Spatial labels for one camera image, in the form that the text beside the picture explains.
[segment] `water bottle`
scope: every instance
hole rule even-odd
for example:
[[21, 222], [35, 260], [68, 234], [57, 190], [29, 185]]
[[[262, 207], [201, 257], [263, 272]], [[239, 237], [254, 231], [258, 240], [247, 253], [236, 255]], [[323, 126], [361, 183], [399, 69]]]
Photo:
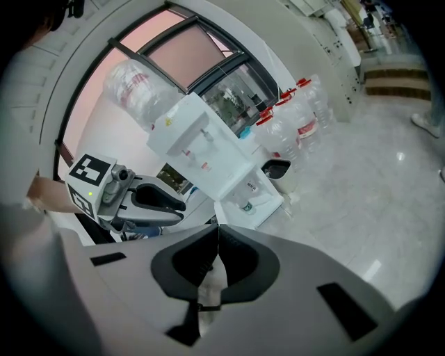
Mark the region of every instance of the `water bottle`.
[[311, 79], [299, 80], [297, 85], [304, 93], [307, 103], [317, 117], [321, 131], [325, 134], [334, 129], [334, 117], [327, 105], [328, 97], [326, 91], [321, 86], [318, 76], [313, 75]]
[[272, 108], [261, 112], [260, 120], [252, 127], [255, 140], [263, 145], [274, 157], [291, 162], [294, 170], [304, 166], [305, 153], [298, 131], [288, 119], [275, 115]]
[[282, 101], [275, 105], [278, 115], [285, 117], [298, 131], [303, 147], [315, 152], [321, 144], [318, 121], [305, 97], [296, 88], [282, 94]]
[[244, 213], [253, 215], [257, 212], [257, 209], [249, 201], [249, 193], [246, 191], [247, 186], [238, 187], [233, 193], [231, 201]]

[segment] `white wall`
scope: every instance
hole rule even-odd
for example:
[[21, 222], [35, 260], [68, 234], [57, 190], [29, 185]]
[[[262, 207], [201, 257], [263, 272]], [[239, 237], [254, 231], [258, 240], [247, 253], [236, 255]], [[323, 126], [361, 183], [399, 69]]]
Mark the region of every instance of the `white wall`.
[[77, 156], [87, 151], [103, 154], [137, 175], [155, 176], [165, 162], [146, 145], [148, 137], [129, 114], [101, 95], [83, 130]]

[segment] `stair step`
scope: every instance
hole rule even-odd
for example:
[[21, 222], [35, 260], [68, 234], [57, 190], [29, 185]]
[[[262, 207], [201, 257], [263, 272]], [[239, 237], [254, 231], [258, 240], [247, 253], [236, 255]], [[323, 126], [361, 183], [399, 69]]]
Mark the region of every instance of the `stair step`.
[[376, 78], [417, 78], [428, 79], [426, 68], [417, 63], [386, 63], [368, 67], [365, 79]]
[[368, 95], [391, 95], [431, 100], [430, 85], [425, 79], [368, 79], [364, 86]]

